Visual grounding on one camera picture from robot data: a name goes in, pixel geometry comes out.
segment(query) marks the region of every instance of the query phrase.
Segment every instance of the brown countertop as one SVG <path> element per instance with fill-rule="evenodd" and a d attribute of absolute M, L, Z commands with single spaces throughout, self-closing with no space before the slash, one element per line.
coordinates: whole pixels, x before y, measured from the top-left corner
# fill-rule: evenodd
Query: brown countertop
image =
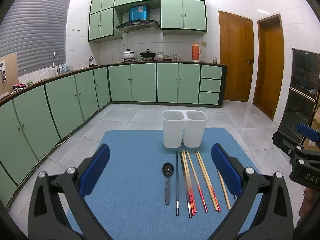
<path fill-rule="evenodd" d="M 27 86 L 26 89 L 23 90 L 19 90 L 18 92 L 15 92 L 13 94 L 10 94 L 8 96 L 6 96 L 5 98 L 2 98 L 0 100 L 0 106 L 2 106 L 3 104 L 9 102 L 10 100 L 16 98 L 17 96 L 33 89 L 39 86 L 42 86 L 46 83 L 49 83 L 51 81 L 63 78 L 63 77 L 68 77 L 77 73 L 81 73 L 81 72 L 85 72 L 91 69 L 96 69 L 96 68 L 102 68 L 102 67 L 109 67 L 109 66 L 114 66 L 114 65 L 127 65 L 127 64 L 141 64 L 141 63 L 186 63 L 186 64 L 197 64 L 197 65 L 209 65 L 209 66 L 219 66 L 219 67 L 227 67 L 227 65 L 223 65 L 223 64 L 213 64 L 213 63 L 208 63 L 208 62 L 201 62 L 201 61 L 185 61 L 185 60 L 150 60 L 150 61 L 131 61 L 131 62 L 119 62 L 119 63 L 112 63 L 112 64 L 106 64 L 106 65 L 98 65 L 95 67 L 86 67 L 86 68 L 81 68 L 81 69 L 77 69 L 77 70 L 73 70 L 67 73 L 63 73 L 54 77 L 50 77 L 47 79 L 43 79 L 39 82 L 36 82 L 30 86 Z"/>

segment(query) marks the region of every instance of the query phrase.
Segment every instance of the orange thermos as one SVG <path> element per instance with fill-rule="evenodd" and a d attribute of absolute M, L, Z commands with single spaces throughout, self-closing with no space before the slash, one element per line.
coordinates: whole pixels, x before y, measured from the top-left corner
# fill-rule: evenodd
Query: orange thermos
<path fill-rule="evenodd" d="M 192 60 L 199 61 L 199 55 L 201 54 L 201 48 L 199 47 L 198 43 L 192 45 Z"/>

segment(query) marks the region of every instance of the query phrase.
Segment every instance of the black chopstick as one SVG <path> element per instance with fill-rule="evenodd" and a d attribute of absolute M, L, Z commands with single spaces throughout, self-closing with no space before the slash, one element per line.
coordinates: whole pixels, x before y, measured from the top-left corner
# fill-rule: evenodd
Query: black chopstick
<path fill-rule="evenodd" d="M 178 151 L 176 151 L 176 174 L 177 174 L 176 216 L 178 216 L 178 215 L 179 215 L 179 165 L 178 165 Z"/>
<path fill-rule="evenodd" d="M 182 153 L 180 152 L 180 158 L 181 158 L 181 165 L 183 165 L 183 159 L 182 159 Z M 189 192 L 188 192 L 188 186 L 187 186 L 187 177 L 186 173 L 184 171 L 184 168 L 182 167 L 182 174 L 183 174 L 183 180 L 185 182 L 185 189 L 186 189 L 186 197 L 187 197 L 187 203 L 188 203 L 188 212 L 189 212 L 189 218 L 192 218 L 192 212 L 191 212 L 191 204 L 189 200 Z"/>

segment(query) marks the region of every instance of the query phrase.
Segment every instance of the black spoon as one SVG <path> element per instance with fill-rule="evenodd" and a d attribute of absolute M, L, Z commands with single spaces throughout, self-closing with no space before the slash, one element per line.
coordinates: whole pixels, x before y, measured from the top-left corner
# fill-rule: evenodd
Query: black spoon
<path fill-rule="evenodd" d="M 170 203 L 170 177 L 173 174 L 173 165 L 171 163 L 165 163 L 162 166 L 162 173 L 164 176 L 167 177 L 167 182 L 165 184 L 164 199 L 165 199 L 165 204 L 169 205 L 169 203 Z"/>

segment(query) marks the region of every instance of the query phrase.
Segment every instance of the blue mat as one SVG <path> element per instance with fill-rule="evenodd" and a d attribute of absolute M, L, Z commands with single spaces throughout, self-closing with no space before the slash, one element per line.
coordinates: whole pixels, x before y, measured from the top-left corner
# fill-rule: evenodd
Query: blue mat
<path fill-rule="evenodd" d="M 115 240 L 186 240 L 207 239 L 228 213 L 217 170 L 211 159 L 211 147 L 219 142 L 225 151 L 237 157 L 244 167 L 256 167 L 223 128 L 205 129 L 200 147 L 186 148 L 191 154 L 208 213 L 204 212 L 193 173 L 190 175 L 196 199 L 197 214 L 188 217 L 187 200 L 183 188 L 183 176 L 179 157 L 180 215 L 175 215 L 176 174 L 171 177 L 171 201 L 164 202 L 165 177 L 162 165 L 171 162 L 176 169 L 176 149 L 163 146 L 162 130 L 107 131 L 101 143 L 108 144 L 110 160 L 102 172 L 93 192 L 84 199 L 101 225 Z M 200 151 L 211 179 L 221 212 L 214 210 L 195 150 Z M 228 192 L 230 204 L 234 196 Z M 260 203 L 257 196 L 240 233 L 249 229 Z M 67 213 L 72 228 L 81 232 L 70 210 Z"/>

